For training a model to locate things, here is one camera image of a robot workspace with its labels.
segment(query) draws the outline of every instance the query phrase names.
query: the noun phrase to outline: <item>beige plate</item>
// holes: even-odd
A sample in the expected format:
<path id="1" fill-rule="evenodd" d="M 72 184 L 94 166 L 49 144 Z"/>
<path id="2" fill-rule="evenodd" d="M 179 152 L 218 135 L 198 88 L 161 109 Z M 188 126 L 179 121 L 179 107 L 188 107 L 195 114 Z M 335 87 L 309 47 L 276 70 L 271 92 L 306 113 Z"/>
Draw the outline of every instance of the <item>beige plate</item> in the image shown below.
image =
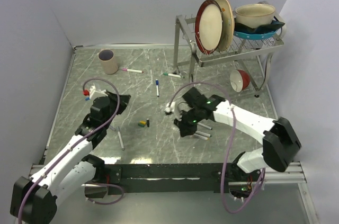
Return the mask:
<path id="1" fill-rule="evenodd" d="M 219 4 L 222 10 L 222 15 L 224 17 L 223 18 L 224 27 L 222 28 L 224 32 L 221 34 L 223 38 L 220 40 L 217 49 L 219 52 L 223 52 L 226 51 L 227 48 L 232 43 L 234 33 L 234 17 L 231 5 L 227 0 L 216 0 L 216 1 Z"/>

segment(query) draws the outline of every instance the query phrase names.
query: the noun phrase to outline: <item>gray marble surface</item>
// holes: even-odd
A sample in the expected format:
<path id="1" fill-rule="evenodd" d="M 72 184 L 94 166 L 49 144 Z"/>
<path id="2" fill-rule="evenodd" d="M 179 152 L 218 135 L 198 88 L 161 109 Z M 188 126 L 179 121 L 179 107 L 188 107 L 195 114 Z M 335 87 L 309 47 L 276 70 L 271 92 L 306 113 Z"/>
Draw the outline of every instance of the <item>gray marble surface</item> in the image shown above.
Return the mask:
<path id="1" fill-rule="evenodd" d="M 108 135 L 93 150 L 92 154 L 101 157 L 108 164 L 113 163 L 220 163 L 223 161 L 228 136 L 231 127 L 225 124 L 204 121 L 213 127 L 207 130 L 211 133 L 209 141 L 184 137 L 173 124 L 174 117 L 164 115 L 164 107 L 174 92 L 188 82 L 188 79 L 163 76 L 163 72 L 172 72 L 173 49 L 113 49 L 120 68 L 140 69 L 143 74 L 128 73 L 119 70 L 113 75 L 106 75 L 98 61 L 100 49 L 80 49 L 75 53 L 72 70 L 69 75 L 66 90 L 57 121 L 53 129 L 46 155 L 49 162 L 68 143 L 84 116 L 89 112 L 91 101 L 85 101 L 82 95 L 82 83 L 91 77 L 102 77 L 111 81 L 120 94 L 132 96 L 127 109 L 113 122 L 120 126 L 125 145 L 121 150 L 118 134 L 108 130 Z M 189 57 L 189 50 L 179 50 L 179 60 Z M 255 58 L 244 61 L 248 70 L 257 82 L 262 82 L 262 73 Z M 237 64 L 230 62 L 206 68 L 196 68 L 195 81 L 206 81 L 233 91 L 229 83 L 229 74 Z M 188 71 L 183 66 L 181 71 Z M 155 79 L 159 79 L 160 97 L 156 96 Z M 95 82 L 101 89 L 113 91 L 102 82 Z M 209 86 L 198 86 L 207 97 L 221 94 Z M 259 98 L 250 97 L 234 101 L 234 104 L 264 117 L 274 117 L 274 111 L 267 91 Z M 137 126 L 140 120 L 150 119 L 150 127 Z M 232 161 L 242 151 L 251 151 L 260 147 L 256 140 L 237 131 L 229 161 Z"/>

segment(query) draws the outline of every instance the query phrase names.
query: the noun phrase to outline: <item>plate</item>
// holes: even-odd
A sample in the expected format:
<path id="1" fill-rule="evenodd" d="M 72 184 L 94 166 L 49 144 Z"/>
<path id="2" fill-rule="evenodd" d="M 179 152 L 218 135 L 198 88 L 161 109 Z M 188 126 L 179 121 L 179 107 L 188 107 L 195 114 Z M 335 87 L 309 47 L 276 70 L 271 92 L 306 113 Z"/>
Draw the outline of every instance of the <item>plate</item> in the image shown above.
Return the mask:
<path id="1" fill-rule="evenodd" d="M 265 34 L 247 34 L 243 32 L 234 31 L 234 36 L 241 38 L 241 39 L 247 39 L 247 40 L 265 40 L 265 39 L 269 39 L 270 37 L 272 37 L 276 32 L 277 30 L 274 32 L 269 32 Z"/>
<path id="2" fill-rule="evenodd" d="M 201 52 L 209 55 L 218 47 L 222 29 L 220 6 L 215 0 L 204 1 L 195 19 L 195 40 Z"/>
<path id="3" fill-rule="evenodd" d="M 230 3 L 227 0 L 216 0 L 219 4 L 222 15 L 223 15 L 223 33 L 221 34 L 222 38 L 220 44 L 218 45 L 218 51 L 226 51 L 227 48 L 231 45 L 234 33 L 234 17 Z"/>

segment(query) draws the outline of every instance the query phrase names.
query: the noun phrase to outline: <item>white bowl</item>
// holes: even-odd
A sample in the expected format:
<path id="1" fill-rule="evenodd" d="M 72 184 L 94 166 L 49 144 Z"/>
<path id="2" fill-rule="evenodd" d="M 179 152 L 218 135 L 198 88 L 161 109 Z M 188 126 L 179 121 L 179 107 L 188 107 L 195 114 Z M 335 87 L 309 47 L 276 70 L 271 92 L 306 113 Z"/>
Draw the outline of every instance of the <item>white bowl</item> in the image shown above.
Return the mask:
<path id="1" fill-rule="evenodd" d="M 237 22 L 251 28 L 270 24 L 273 20 L 275 7 L 269 4 L 247 4 L 236 8 Z"/>

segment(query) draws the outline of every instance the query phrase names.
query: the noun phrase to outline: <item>wire rack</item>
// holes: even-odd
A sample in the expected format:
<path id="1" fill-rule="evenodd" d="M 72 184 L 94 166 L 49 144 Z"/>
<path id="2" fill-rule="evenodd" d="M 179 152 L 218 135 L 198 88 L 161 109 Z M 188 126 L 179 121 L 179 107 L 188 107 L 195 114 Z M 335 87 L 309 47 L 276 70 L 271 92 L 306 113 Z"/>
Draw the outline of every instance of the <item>wire rack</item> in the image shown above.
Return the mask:
<path id="1" fill-rule="evenodd" d="M 275 19 L 284 22 L 281 16 L 276 12 L 274 15 Z M 189 81 L 194 81 L 194 68 L 195 63 L 200 67 L 213 66 L 217 64 L 222 64 L 225 62 L 237 61 L 242 69 L 249 74 L 250 80 L 253 89 L 252 91 L 246 90 L 241 93 L 233 94 L 233 98 L 239 99 L 248 96 L 258 97 L 260 92 L 264 90 L 265 86 L 268 83 L 270 70 L 271 70 L 271 59 L 275 52 L 280 50 L 283 46 L 282 38 L 286 32 L 286 25 L 280 30 L 279 34 L 275 34 L 273 37 L 265 40 L 247 40 L 240 39 L 236 36 L 233 36 L 231 45 L 226 51 L 219 52 L 215 50 L 214 52 L 207 54 L 207 52 L 201 52 L 197 48 L 194 31 L 195 17 L 191 15 L 190 18 L 183 17 L 179 15 L 175 20 L 175 41 L 174 41 L 174 58 L 173 58 L 173 70 L 174 73 L 180 73 L 180 66 L 190 65 L 189 66 Z M 193 31 L 189 27 L 189 24 L 193 24 Z M 180 33 L 182 33 L 182 38 L 185 39 L 191 49 L 191 58 L 186 61 L 178 62 L 178 51 L 179 51 L 179 39 Z M 267 55 L 265 71 L 264 71 L 264 80 L 260 86 L 257 85 L 257 82 L 253 79 L 251 74 L 243 62 L 243 59 L 257 57 L 261 55 Z"/>

